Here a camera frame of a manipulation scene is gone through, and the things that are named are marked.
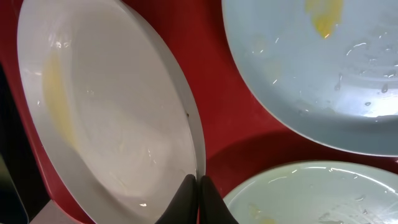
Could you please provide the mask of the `light green plate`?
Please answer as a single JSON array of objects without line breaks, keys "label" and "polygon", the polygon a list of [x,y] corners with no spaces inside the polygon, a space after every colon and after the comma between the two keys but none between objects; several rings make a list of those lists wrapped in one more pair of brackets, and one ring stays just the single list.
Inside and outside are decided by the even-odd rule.
[{"label": "light green plate", "polygon": [[337,161],[261,172],[224,202],[238,223],[397,223],[397,175]]}]

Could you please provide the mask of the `white plate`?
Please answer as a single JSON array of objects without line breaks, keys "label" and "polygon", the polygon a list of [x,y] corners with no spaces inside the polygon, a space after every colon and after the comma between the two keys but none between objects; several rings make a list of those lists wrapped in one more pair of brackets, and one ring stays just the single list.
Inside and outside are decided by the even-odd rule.
[{"label": "white plate", "polygon": [[189,84],[154,28],[121,1],[22,3],[19,70],[62,182],[96,223],[155,223],[205,173]]}]

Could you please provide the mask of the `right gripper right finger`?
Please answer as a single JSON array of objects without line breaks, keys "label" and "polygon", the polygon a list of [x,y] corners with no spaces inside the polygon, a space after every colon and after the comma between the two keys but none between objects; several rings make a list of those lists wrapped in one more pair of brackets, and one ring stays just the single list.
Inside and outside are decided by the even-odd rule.
[{"label": "right gripper right finger", "polygon": [[207,175],[200,179],[199,215],[200,224],[238,224]]}]

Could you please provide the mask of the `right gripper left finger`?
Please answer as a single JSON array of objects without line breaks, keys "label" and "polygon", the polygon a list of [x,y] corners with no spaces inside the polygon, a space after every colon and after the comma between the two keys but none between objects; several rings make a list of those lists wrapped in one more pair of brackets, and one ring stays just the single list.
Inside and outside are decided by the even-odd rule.
[{"label": "right gripper left finger", "polygon": [[193,174],[185,176],[163,215],[155,224],[196,224],[198,186]]}]

